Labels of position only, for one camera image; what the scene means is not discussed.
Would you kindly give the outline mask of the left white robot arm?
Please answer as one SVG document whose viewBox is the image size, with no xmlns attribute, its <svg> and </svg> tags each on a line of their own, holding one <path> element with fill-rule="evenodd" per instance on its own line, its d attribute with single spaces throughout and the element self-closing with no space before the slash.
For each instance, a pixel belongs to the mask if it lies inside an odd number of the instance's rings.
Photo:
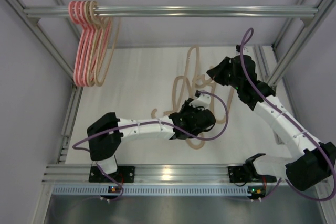
<svg viewBox="0 0 336 224">
<path fill-rule="evenodd" d="M 87 128 L 89 152 L 105 173 L 118 170 L 115 152 L 123 142 L 163 139 L 186 140 L 209 131 L 216 123 L 213 113 L 208 108 L 209 95 L 202 94 L 197 99 L 189 98 L 179 112 L 151 120 L 127 120 L 109 112 Z"/>
</svg>

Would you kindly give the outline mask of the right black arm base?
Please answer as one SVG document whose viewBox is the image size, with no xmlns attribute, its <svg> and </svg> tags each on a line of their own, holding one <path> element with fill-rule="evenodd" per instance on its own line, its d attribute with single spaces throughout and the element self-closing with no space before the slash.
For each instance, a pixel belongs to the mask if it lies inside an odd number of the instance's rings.
<svg viewBox="0 0 336 224">
<path fill-rule="evenodd" d="M 248 159 L 241 165 L 228 166 L 228 175 L 231 183 L 250 183 L 250 182 L 263 182 L 264 175 L 259 175 L 256 172 L 253 162 L 264 156 L 265 153 L 258 153 Z"/>
</svg>

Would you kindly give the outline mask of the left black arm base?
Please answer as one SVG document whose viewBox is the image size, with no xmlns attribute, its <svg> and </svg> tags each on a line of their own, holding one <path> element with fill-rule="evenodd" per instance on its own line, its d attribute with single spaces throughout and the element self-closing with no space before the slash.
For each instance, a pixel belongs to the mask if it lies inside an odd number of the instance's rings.
<svg viewBox="0 0 336 224">
<path fill-rule="evenodd" d="M 116 172 L 109 174 L 111 178 L 119 183 L 134 183 L 135 167 L 134 166 L 118 166 Z M 109 178 L 102 174 L 97 166 L 92 166 L 89 173 L 90 183 L 107 183 L 112 182 Z"/>
</svg>

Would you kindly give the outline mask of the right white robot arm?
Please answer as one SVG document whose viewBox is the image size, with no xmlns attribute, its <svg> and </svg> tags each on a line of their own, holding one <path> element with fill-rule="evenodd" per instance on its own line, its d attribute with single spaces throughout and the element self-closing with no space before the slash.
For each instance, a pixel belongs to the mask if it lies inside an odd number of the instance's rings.
<svg viewBox="0 0 336 224">
<path fill-rule="evenodd" d="M 256 64 L 250 56 L 225 57 L 207 75 L 222 86 L 236 89 L 239 99 L 260 116 L 278 135 L 290 158 L 256 154 L 246 160 L 257 175 L 286 179 L 305 191 L 329 176 L 335 176 L 335 145 L 322 143 L 310 135 L 284 108 L 275 91 L 258 80 Z"/>
</svg>

